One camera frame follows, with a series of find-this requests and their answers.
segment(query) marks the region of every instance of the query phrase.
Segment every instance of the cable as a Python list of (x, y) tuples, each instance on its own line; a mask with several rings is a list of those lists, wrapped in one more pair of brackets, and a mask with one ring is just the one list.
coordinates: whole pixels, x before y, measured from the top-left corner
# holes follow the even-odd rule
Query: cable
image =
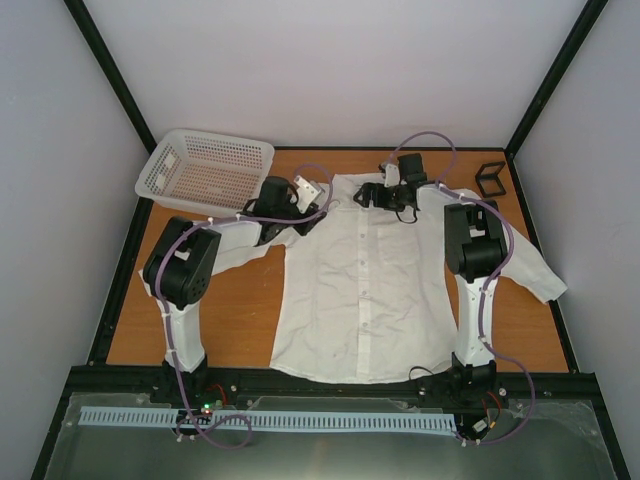
[(242, 208), (242, 211), (243, 212), (248, 212), (249, 208), (251, 208), (253, 205), (255, 205), (257, 200), (258, 200), (257, 198), (252, 198), (252, 199), (248, 200), (247, 203), (244, 204), (244, 207)]
[(453, 166), (456, 164), (456, 162), (458, 161), (458, 152), (456, 150), (456, 146), (453, 144), (453, 141), (451, 141), (451, 139), (449, 137), (447, 137), (446, 135), (444, 135), (444, 134), (442, 134), (440, 132), (435, 132), (435, 131), (432, 131), (432, 130), (425, 130), (424, 132), (418, 132), (418, 133), (415, 133), (415, 134), (411, 135), (410, 137), (405, 138), (402, 141), (402, 143), (400, 143), (400, 145), (398, 145), (396, 147), (396, 149), (393, 152), (391, 152), (391, 154), (389, 155), (389, 158), (387, 158), (380, 166), (384, 169), (385, 165), (388, 165), (389, 163), (393, 162), (393, 159), (395, 158), (395, 156), (398, 154), (398, 152), (400, 151), (400, 149), (402, 147), (404, 147), (407, 143), (409, 143), (414, 138), (421, 137), (422, 135), (433, 135), (433, 136), (436, 136), (436, 137), (440, 137), (444, 141), (446, 141), (449, 144), (449, 146), (451, 147), (451, 162), (449, 163), (449, 166), (447, 166), (447, 168), (445, 168), (445, 170), (436, 179), (436, 183), (442, 182), (445, 179), (445, 177), (447, 176), (447, 174), (451, 171)]
[(222, 388), (222, 385), (220, 385), (219, 383), (216, 383), (215, 385), (211, 385), (209, 387), (207, 387), (207, 389), (205, 391), (207, 392), (212, 392), (215, 389), (220, 390), (220, 396), (222, 397), (222, 406), (226, 406), (227, 405), (227, 395), (226, 393), (224, 393), (224, 389)]
[(405, 222), (404, 220), (402, 220), (402, 218), (400, 218), (400, 213), (395, 210), (396, 212), (396, 218), (398, 219), (398, 221), (400, 223), (404, 223), (405, 225), (413, 225), (414, 223), (416, 223), (418, 221), (418, 215), (416, 214), (416, 209), (413, 208), (413, 220), (411, 220), (410, 222)]
[(500, 402), (500, 400), (498, 399), (498, 397), (496, 397), (496, 394), (488, 391), (487, 394), (493, 398), (493, 401), (496, 402), (496, 406), (498, 407), (498, 416), (496, 417), (496, 420), (498, 420), (498, 417), (500, 416), (500, 414), (502, 413), (502, 403)]
[[(249, 417), (247, 417), (246, 415), (234, 414), (234, 415), (229, 415), (228, 417), (225, 417), (225, 418), (219, 420), (218, 422), (216, 422), (215, 424), (211, 425), (206, 430), (203, 430), (200, 427), (200, 425), (198, 425), (196, 415), (194, 415), (193, 412), (191, 411), (192, 408), (191, 408), (191, 405), (189, 403), (189, 399), (187, 398), (187, 392), (186, 392), (186, 389), (184, 387), (184, 381), (182, 379), (182, 372), (180, 371), (180, 360), (178, 358), (178, 353), (177, 353), (176, 348), (175, 348), (175, 342), (174, 342), (174, 339), (173, 339), (173, 332), (172, 332), (172, 329), (171, 329), (171, 310), (170, 310), (170, 307), (169, 307), (169, 302), (162, 295), (162, 291), (160, 289), (160, 283), (161, 283), (161, 280), (162, 280), (162, 276), (164, 275), (164, 271), (167, 268), (167, 264), (169, 263), (169, 260), (173, 257), (174, 253), (180, 247), (180, 245), (182, 245), (182, 243), (185, 240), (187, 240), (187, 238), (189, 238), (190, 235), (192, 235), (196, 231), (200, 230), (201, 228), (207, 228), (207, 227), (210, 227), (212, 225), (233, 223), (233, 222), (237, 222), (239, 220), (247, 220), (247, 221), (253, 221), (253, 222), (282, 223), (282, 224), (287, 224), (287, 225), (297, 225), (297, 224), (300, 224), (300, 223), (309, 222), (310, 220), (313, 220), (314, 218), (316, 218), (319, 215), (321, 215), (322, 213), (324, 213), (329, 208), (329, 204), (331, 203), (331, 197), (333, 196), (333, 184), (331, 182), (331, 174), (329, 173), (329, 171), (326, 168), (322, 167), (321, 165), (316, 165), (316, 164), (313, 164), (313, 163), (306, 163), (306, 164), (301, 165), (300, 167), (298, 167), (296, 169), (296, 171), (294, 172), (294, 176), (297, 175), (298, 174), (297, 172), (299, 172), (301, 169), (308, 168), (308, 167), (317, 168), (318, 170), (323, 172), (326, 175), (327, 181), (329, 183), (329, 194), (327, 196), (327, 200), (324, 203), (324, 205), (322, 206), (322, 208), (320, 210), (318, 210), (316, 213), (314, 213), (314, 214), (312, 214), (312, 215), (310, 215), (308, 217), (305, 217), (305, 218), (302, 218), (302, 219), (298, 219), (298, 220), (281, 220), (281, 219), (276, 219), (276, 218), (263, 218), (263, 217), (245, 217), (245, 216), (242, 216), (242, 215), (238, 214), (235, 217), (231, 217), (231, 218), (223, 218), (223, 219), (215, 220), (215, 221), (213, 220), (213, 218), (210, 218), (208, 221), (205, 221), (205, 222), (194, 223), (182, 235), (180, 235), (180, 237), (178, 237), (178, 239), (171, 245), (171, 247), (169, 247), (169, 249), (167, 250), (167, 253), (163, 257), (162, 261), (160, 262), (160, 266), (158, 267), (158, 272), (156, 274), (156, 279), (155, 279), (155, 282), (154, 282), (154, 291), (156, 292), (158, 301), (162, 305), (162, 309), (164, 311), (163, 312), (163, 316), (166, 319), (166, 321), (164, 322), (165, 335), (167, 337), (168, 351), (171, 353), (171, 359), (173, 360), (174, 370), (176, 371), (176, 379), (178, 381), (178, 390), (180, 391), (180, 397), (182, 398), (182, 403), (184, 403), (184, 408), (185, 408), (186, 413), (187, 413), (187, 418), (193, 424), (194, 428), (198, 432), (198, 435), (203, 437), (207, 442), (209, 442), (211, 445), (213, 445), (216, 448), (220, 448), (220, 449), (223, 449), (223, 450), (236, 450), (236, 449), (239, 449), (239, 448), (242, 448), (242, 447), (246, 446), (251, 441), (251, 438), (252, 438), (252, 435), (253, 435), (253, 431), (252, 431), (252, 428), (251, 428), (251, 421), (249, 420)], [(247, 425), (247, 436), (245, 437), (245, 439), (240, 444), (238, 444), (238, 445), (225, 445), (225, 444), (222, 444), (222, 443), (218, 443), (215, 440), (213, 440), (212, 438), (209, 438), (207, 436), (208, 433), (213, 431), (215, 428), (220, 426), (222, 423), (230, 420), (231, 418), (237, 418), (239, 420), (242, 420)]]
[[(211, 418), (211, 414), (209, 415), (205, 415), (205, 414), (199, 414), (199, 415), (194, 415), (193, 418), (195, 418), (196, 420), (199, 420), (201, 418)], [(180, 420), (177, 424), (176, 424), (176, 437), (180, 438), (180, 436), (183, 436), (182, 432), (180, 431), (180, 428), (182, 428), (182, 425), (184, 425), (187, 420), (191, 420), (189, 417), (185, 416), (182, 420)]]
[(414, 372), (414, 370), (424, 370), (425, 372), (427, 372), (429, 375), (435, 375), (435, 373), (433, 373), (431, 370), (429, 370), (426, 367), (421, 367), (419, 365), (416, 365), (415, 367), (411, 367), (411, 369), (409, 370), (409, 380), (413, 380), (413, 378), (411, 378), (411, 374)]
[(484, 409), (484, 414), (487, 416), (487, 425), (491, 428), (491, 417), (489, 416), (489, 409), (487, 408), (487, 402), (482, 399), (482, 408)]

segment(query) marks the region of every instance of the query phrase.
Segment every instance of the orange wooden surface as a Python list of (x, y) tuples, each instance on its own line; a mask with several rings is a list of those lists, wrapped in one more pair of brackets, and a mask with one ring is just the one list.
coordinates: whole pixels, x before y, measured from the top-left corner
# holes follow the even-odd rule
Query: orange wooden surface
[[(420, 152), (429, 178), (434, 178), (449, 162), (448, 152)], [(389, 155), (388, 151), (362, 150), (279, 150), (272, 175), (292, 178), (296, 166), (305, 162), (324, 165), (331, 173), (370, 173)], [(447, 178), (451, 188), (477, 191), (474, 175), (481, 164), (504, 160), (501, 152), (460, 152), (457, 166)], [(308, 170), (305, 176), (324, 181)], [(507, 195), (498, 197), (500, 211), (526, 236), (524, 218), (510, 174), (500, 174)], [(148, 258), (169, 218), (181, 214), (204, 218), (154, 205), (136, 262), (136, 272)], [(211, 279), (200, 308), (201, 336), (210, 366), (267, 367), (280, 313), (284, 279), (284, 247), (271, 248), (261, 259), (228, 270)], [(447, 288), (457, 313), (457, 289), (447, 271)], [(526, 289), (507, 278), (498, 282), (494, 300), (493, 340), (495, 347), (516, 357), (532, 371), (566, 372), (560, 341), (547, 305), (539, 303)], [(162, 319), (154, 299), (145, 293), (137, 273), (131, 279), (118, 323), (108, 363), (117, 365), (158, 365), (165, 353)], [(517, 367), (498, 361), (498, 370)]]

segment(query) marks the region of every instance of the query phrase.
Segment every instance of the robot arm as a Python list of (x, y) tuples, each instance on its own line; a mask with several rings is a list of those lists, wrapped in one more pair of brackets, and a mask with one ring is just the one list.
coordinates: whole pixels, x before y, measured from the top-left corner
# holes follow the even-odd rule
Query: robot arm
[[(495, 202), (488, 203), (498, 208)], [(490, 388), (496, 376), (496, 363), (483, 341), (491, 344), (493, 295), (498, 280), (486, 286), (484, 305), (480, 304), (480, 297), (487, 278), (507, 255), (504, 232), (493, 214), (474, 204), (447, 205), (444, 226), (445, 260), (458, 285), (458, 336), (450, 372), (452, 383), (457, 391)]]
[[(186, 373), (193, 373), (203, 365), (206, 368), (199, 310), (216, 257), (234, 249), (264, 245), (289, 226), (279, 220), (300, 220), (318, 211), (314, 202), (323, 193), (318, 184), (297, 176), (294, 185), (284, 178), (267, 177), (259, 197), (250, 201), (241, 212), (240, 218), (256, 217), (256, 220), (240, 219), (202, 228), (183, 242), (170, 258), (160, 290), (169, 304), (169, 320), (163, 315), (163, 321), (170, 321), (171, 328), (167, 329), (165, 324), (165, 332), (171, 332), (179, 362), (179, 365), (173, 364), (167, 340), (165, 360), (171, 367)], [(324, 214), (293, 227), (300, 235), (306, 235), (322, 218)], [(152, 296), (158, 298), (155, 281), (160, 263), (174, 242), (192, 226), (193, 222), (182, 217), (173, 217), (167, 223), (142, 272)]]

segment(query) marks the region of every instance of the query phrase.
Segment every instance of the white plastic basket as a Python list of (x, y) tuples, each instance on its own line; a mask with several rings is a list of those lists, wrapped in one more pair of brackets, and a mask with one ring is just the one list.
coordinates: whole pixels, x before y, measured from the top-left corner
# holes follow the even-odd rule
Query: white plastic basket
[(265, 142), (172, 130), (151, 154), (135, 190), (163, 207), (232, 216), (258, 196), (273, 154)]

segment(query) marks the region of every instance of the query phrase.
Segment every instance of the black bracket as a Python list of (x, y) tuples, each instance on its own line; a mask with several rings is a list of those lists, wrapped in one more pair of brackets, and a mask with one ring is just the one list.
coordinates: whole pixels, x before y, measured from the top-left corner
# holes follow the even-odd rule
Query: black bracket
[[(498, 208), (495, 201), (486, 203)], [(472, 236), (471, 230), (483, 233)], [(444, 256), (451, 273), (471, 283), (488, 277), (506, 255), (502, 224), (493, 213), (473, 204), (444, 207)]]
[[(149, 284), (154, 297), (158, 297), (155, 282), (162, 259), (180, 235), (192, 226), (193, 222), (186, 218), (172, 217), (153, 248), (142, 270), (142, 278)], [(221, 235), (213, 230), (198, 230), (178, 247), (178, 252), (189, 252), (189, 257), (183, 260), (174, 255), (169, 259), (160, 279), (160, 291), (180, 310), (196, 303), (207, 291), (220, 237)]]
[[(478, 185), (478, 188), (480, 189), (480, 193), (482, 193), (482, 196), (484, 198), (500, 197), (507, 193), (507, 191), (504, 188), (504, 185), (500, 181), (500, 177), (498, 177), (498, 175), (500, 174), (500, 172), (502, 171), (502, 169), (506, 164), (507, 162), (485, 163), (480, 167), (480, 170), (478, 170), (478, 173), (476, 173), (476, 184)], [(488, 192), (484, 188), (484, 184), (488, 182), (495, 183), (497, 185), (497, 189)]]
[[(190, 402), (197, 403), (198, 398), (204, 394), (208, 371), (207, 355), (205, 355), (193, 372), (181, 372), (182, 384)], [(151, 392), (153, 402), (170, 403), (178, 401), (178, 399), (182, 400), (176, 370), (166, 360), (162, 361), (162, 367), (159, 369), (154, 383), (155, 387)]]
[(364, 208), (371, 203), (375, 208), (383, 208), (392, 212), (404, 212), (406, 207), (418, 209), (416, 191), (428, 182), (427, 174), (422, 166), (422, 155), (411, 153), (398, 157), (400, 185), (385, 187), (382, 183), (367, 182), (353, 196), (353, 201)]
[[(295, 188), (287, 179), (269, 176), (262, 182), (258, 198), (249, 200), (241, 213), (247, 217), (264, 217), (274, 220), (302, 220), (318, 212), (318, 205), (312, 203), (305, 213), (300, 213), (295, 204), (296, 202), (292, 202), (293, 196), (289, 193), (290, 190), (294, 192), (294, 195), (297, 195)], [(278, 223), (277, 221), (259, 222), (260, 225), (262, 225), (262, 230), (260, 232), (260, 240), (258, 240), (256, 246), (269, 243), (282, 230), (290, 226), (293, 226), (293, 229), (304, 237), (326, 216), (327, 213), (323, 212), (313, 220), (294, 225)]]
[(452, 366), (448, 374), (453, 398), (459, 399), (472, 392), (484, 393), (494, 389), (497, 377), (494, 360), (486, 365), (474, 367), (460, 363), (455, 354), (452, 354), (451, 358)]

